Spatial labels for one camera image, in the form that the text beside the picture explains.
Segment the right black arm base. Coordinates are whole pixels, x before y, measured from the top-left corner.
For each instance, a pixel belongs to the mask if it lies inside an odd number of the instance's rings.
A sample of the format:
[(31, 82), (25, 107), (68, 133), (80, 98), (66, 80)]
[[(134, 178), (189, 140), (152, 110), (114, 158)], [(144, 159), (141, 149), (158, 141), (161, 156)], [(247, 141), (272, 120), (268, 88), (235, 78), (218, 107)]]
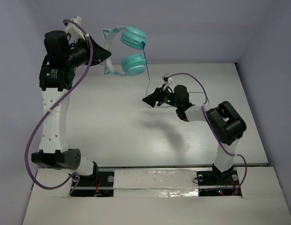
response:
[(213, 177), (213, 171), (198, 171), (192, 182), (198, 185), (199, 196), (242, 196), (237, 171), (222, 180)]

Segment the teal cat-ear headphones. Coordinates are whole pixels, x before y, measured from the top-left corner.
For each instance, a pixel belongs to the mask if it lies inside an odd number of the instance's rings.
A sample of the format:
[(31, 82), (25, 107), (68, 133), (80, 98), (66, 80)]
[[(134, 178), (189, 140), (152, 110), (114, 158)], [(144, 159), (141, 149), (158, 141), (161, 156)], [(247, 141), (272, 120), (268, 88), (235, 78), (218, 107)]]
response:
[(104, 75), (136, 76), (146, 70), (146, 34), (132, 26), (103, 29), (104, 49), (112, 54), (105, 60)]

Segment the aluminium rail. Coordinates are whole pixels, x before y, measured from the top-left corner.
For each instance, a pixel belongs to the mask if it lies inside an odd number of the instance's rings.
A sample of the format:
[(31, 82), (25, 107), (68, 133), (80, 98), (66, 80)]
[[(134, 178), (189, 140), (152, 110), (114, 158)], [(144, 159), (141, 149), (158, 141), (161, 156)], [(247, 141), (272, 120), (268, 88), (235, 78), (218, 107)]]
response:
[[(234, 164), (235, 167), (244, 167), (245, 164)], [(153, 166), (98, 166), (99, 169), (154, 169), (154, 168), (162, 168), (162, 169), (175, 169), (175, 168), (211, 168), (212, 164), (206, 165), (153, 165)], [(247, 167), (270, 167), (269, 163), (262, 164), (249, 164), (247, 163)]]

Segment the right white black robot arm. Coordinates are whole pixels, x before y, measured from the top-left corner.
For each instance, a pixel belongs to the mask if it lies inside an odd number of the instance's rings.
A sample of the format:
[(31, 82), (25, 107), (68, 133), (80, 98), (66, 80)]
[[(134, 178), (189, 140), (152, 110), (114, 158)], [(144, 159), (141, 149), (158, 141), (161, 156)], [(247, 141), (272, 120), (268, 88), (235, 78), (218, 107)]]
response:
[(185, 122), (206, 122), (218, 142), (217, 155), (213, 163), (212, 179), (223, 184), (233, 170), (233, 158), (239, 139), (246, 131), (246, 123), (228, 101), (215, 108), (206, 108), (190, 102), (189, 92), (183, 85), (174, 89), (158, 87), (154, 93), (144, 97), (143, 102), (151, 107), (167, 104), (176, 108), (178, 118)]

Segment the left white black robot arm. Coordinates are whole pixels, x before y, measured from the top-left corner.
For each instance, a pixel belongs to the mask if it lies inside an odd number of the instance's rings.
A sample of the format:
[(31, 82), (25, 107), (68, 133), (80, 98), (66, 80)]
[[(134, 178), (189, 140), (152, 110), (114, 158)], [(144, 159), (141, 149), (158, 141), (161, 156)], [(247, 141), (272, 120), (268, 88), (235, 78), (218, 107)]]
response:
[(82, 157), (79, 149), (70, 149), (67, 143), (67, 109), (75, 71), (81, 65), (98, 65), (111, 56), (111, 52), (100, 47), (90, 36), (69, 43), (71, 35), (62, 30), (45, 34), (46, 56), (39, 74), (39, 86), (43, 98), (44, 116), (41, 142), (31, 161), (41, 167), (70, 169), (83, 175), (83, 179), (94, 185), (100, 174), (94, 162)]

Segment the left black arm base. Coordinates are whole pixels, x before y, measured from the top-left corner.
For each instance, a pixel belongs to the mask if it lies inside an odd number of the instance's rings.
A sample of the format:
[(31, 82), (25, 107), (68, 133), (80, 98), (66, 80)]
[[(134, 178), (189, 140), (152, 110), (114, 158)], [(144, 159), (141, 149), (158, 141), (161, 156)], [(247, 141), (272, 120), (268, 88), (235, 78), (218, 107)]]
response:
[(98, 177), (80, 176), (73, 179), (70, 188), (72, 197), (113, 197), (114, 196), (114, 171), (99, 171)]

